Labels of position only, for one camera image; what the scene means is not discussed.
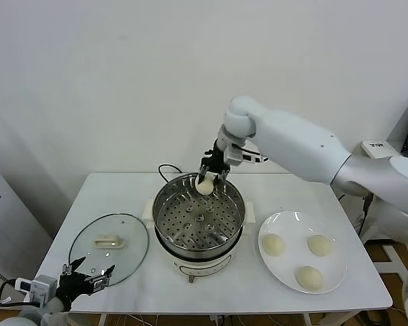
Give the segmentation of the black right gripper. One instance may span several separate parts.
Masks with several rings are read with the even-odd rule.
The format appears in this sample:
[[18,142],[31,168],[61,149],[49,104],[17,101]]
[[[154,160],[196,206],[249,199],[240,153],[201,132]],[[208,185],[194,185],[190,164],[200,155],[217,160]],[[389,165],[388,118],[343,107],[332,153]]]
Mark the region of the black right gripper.
[[217,172],[214,183],[225,181],[230,173],[230,166],[224,161],[224,151],[217,146],[217,141],[213,147],[204,153],[199,167],[198,182],[203,182],[207,172]]

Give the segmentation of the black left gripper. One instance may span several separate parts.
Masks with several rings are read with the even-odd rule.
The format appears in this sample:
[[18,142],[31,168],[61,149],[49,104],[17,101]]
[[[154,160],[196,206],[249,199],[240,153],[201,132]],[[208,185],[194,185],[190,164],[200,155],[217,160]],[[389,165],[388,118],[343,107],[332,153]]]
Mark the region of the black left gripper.
[[115,265],[95,276],[75,272],[86,258],[81,257],[69,264],[64,264],[59,278],[56,297],[62,302],[64,311],[70,311],[72,303],[81,295],[92,295],[93,291],[101,291],[109,286]]

